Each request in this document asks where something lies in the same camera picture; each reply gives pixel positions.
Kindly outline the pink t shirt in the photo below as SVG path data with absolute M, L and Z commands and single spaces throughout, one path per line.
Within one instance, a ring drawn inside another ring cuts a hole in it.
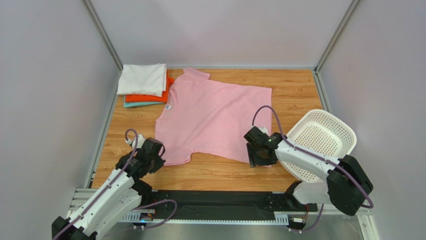
M 185 68 L 155 123 L 155 138 L 165 146 L 165 165 L 186 164 L 194 153 L 248 163 L 244 135 L 253 125 L 271 131 L 271 113 L 259 108 L 271 105 L 272 91 L 211 80 L 208 73 Z

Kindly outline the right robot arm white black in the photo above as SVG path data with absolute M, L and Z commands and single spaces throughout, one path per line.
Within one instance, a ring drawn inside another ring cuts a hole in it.
M 256 126 L 244 138 L 251 167 L 289 163 L 321 179 L 316 183 L 302 181 L 290 190 L 300 204 L 333 205 L 348 216 L 354 216 L 360 208 L 374 207 L 369 197 L 373 184 L 356 158 L 324 155 L 281 133 L 267 135 Z

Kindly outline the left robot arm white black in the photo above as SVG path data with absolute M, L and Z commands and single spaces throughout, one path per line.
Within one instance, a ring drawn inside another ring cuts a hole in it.
M 164 145 L 141 134 L 127 143 L 132 151 L 119 159 L 102 186 L 70 216 L 54 220 L 52 239 L 100 240 L 130 211 L 153 206 L 153 188 L 142 178 L 164 166 Z

